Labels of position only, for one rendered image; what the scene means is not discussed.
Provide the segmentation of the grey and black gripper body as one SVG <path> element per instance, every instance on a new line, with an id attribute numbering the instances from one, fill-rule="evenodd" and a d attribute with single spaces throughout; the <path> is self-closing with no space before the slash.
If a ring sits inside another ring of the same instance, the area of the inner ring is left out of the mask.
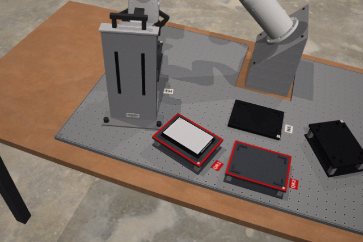
<path id="1" fill-rule="evenodd" d="M 134 9 L 143 8 L 144 15 L 148 15 L 147 23 L 158 23 L 159 20 L 159 0 L 129 0 L 128 13 L 134 14 Z"/>

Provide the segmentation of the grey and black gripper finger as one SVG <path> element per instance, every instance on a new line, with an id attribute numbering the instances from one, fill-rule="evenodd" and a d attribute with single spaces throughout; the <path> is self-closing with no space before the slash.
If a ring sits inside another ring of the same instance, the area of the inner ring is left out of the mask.
<path id="1" fill-rule="evenodd" d="M 128 8 L 127 9 L 125 9 L 125 10 L 123 10 L 123 11 L 121 11 L 121 12 L 119 12 L 119 13 L 125 13 L 125 14 L 127 14 L 128 13 Z M 123 22 L 129 22 L 128 20 L 122 20 Z"/>
<path id="2" fill-rule="evenodd" d="M 170 16 L 168 16 L 167 14 L 165 14 L 164 12 L 162 12 L 161 10 L 159 10 L 159 16 L 161 16 L 164 19 L 161 22 L 158 20 L 158 23 L 155 23 L 154 24 L 156 27 L 159 27 L 158 36 L 161 35 L 161 28 L 168 22 L 168 20 L 170 18 Z"/>

